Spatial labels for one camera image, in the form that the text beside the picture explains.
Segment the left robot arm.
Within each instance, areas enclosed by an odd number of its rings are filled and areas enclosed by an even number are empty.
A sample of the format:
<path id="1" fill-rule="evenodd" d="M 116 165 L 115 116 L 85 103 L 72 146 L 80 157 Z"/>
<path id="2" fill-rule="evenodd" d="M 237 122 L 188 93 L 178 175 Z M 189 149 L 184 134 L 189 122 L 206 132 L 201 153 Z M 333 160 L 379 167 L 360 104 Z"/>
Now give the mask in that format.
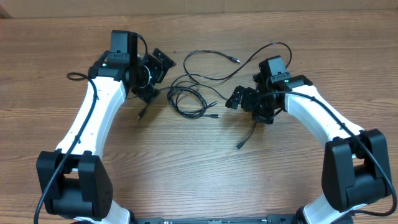
<path id="1" fill-rule="evenodd" d="M 73 81 L 86 80 L 87 90 L 78 114 L 55 150 L 42 151 L 36 162 L 42 195 L 34 214 L 38 223 L 47 213 L 76 223 L 136 223 L 131 210 L 113 199 L 113 185 L 103 165 L 104 144 L 113 119 L 133 93 L 146 104 L 159 94 L 175 62 L 159 49 L 138 53 L 144 38 L 135 32 L 113 30 L 111 46 L 88 69 L 70 72 Z"/>

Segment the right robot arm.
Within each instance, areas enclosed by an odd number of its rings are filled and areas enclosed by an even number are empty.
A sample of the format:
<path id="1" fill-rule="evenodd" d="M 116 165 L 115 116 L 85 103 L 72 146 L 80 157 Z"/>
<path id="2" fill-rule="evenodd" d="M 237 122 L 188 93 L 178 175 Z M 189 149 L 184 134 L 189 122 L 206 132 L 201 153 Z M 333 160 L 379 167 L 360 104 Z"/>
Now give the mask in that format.
<path id="1" fill-rule="evenodd" d="M 297 118 L 324 148 L 322 194 L 294 215 L 268 215 L 267 223 L 352 223 L 356 214 L 392 215 L 397 193 L 392 184 L 387 141 L 378 129 L 365 130 L 327 103 L 305 76 L 291 76 L 281 56 L 259 64 L 255 88 L 237 86 L 226 107 L 272 124 L 285 111 Z"/>

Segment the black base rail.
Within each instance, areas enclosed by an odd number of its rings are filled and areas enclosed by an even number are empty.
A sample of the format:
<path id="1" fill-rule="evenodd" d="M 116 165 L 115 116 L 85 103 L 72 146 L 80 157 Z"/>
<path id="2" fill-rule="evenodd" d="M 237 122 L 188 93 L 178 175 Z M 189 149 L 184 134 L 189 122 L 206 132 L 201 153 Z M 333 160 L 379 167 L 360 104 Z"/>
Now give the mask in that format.
<path id="1" fill-rule="evenodd" d="M 273 214 L 266 217 L 235 218 L 135 218 L 133 224 L 305 224 L 304 217 L 294 214 Z"/>

